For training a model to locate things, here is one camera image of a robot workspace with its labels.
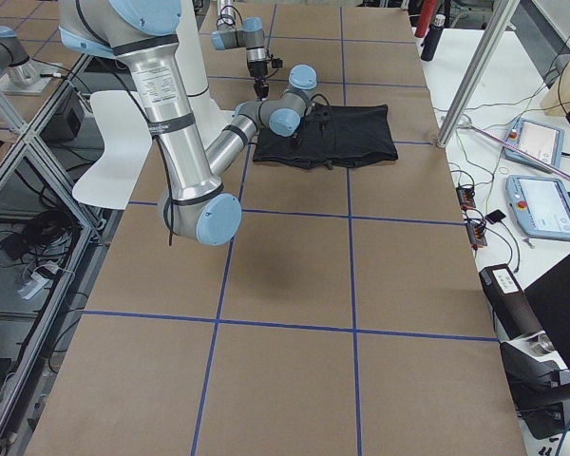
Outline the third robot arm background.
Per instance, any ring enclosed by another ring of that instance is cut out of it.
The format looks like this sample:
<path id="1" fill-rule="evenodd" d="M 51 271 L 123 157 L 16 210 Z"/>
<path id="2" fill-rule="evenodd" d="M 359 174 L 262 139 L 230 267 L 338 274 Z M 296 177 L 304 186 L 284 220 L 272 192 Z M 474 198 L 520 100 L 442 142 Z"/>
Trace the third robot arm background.
<path id="1" fill-rule="evenodd" d="M 9 95 L 38 96 L 50 82 L 41 75 L 12 28 L 0 26 L 0 90 Z"/>

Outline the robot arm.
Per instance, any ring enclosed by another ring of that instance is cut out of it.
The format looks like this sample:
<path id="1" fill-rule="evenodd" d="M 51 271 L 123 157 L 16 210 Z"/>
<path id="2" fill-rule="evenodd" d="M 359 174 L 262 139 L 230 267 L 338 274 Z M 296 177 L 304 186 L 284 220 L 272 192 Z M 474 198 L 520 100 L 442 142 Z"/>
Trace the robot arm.
<path id="1" fill-rule="evenodd" d="M 316 73 L 297 65 L 280 99 L 241 104 L 226 120 L 208 95 L 198 24 L 190 1 L 62 1 L 63 44 L 125 65 L 161 151 L 167 188 L 160 216 L 173 234 L 221 245 L 241 222 L 221 174 L 263 128 L 295 133 L 312 108 Z"/>
<path id="2" fill-rule="evenodd" d="M 211 33 L 215 50 L 244 48 L 246 65 L 254 79 L 256 97 L 268 97 L 268 65 L 271 55 L 266 48 L 265 33 L 259 17 L 242 18 L 233 1 L 217 1 L 216 29 Z"/>

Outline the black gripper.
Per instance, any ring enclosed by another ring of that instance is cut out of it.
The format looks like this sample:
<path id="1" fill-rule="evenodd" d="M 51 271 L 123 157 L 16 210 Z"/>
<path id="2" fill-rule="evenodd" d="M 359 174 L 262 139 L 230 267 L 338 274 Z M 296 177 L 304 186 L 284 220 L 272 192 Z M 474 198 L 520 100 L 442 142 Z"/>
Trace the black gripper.
<path id="1" fill-rule="evenodd" d="M 292 142 L 302 143 L 308 135 L 312 135 L 317 130 L 318 120 L 316 119 L 316 113 L 312 111 L 300 120 L 300 124 L 292 135 Z"/>
<path id="2" fill-rule="evenodd" d="M 266 60 L 250 61 L 247 63 L 250 76 L 254 78 L 254 90 L 258 99 L 267 99 L 269 85 L 266 82 L 268 76 L 268 62 Z"/>

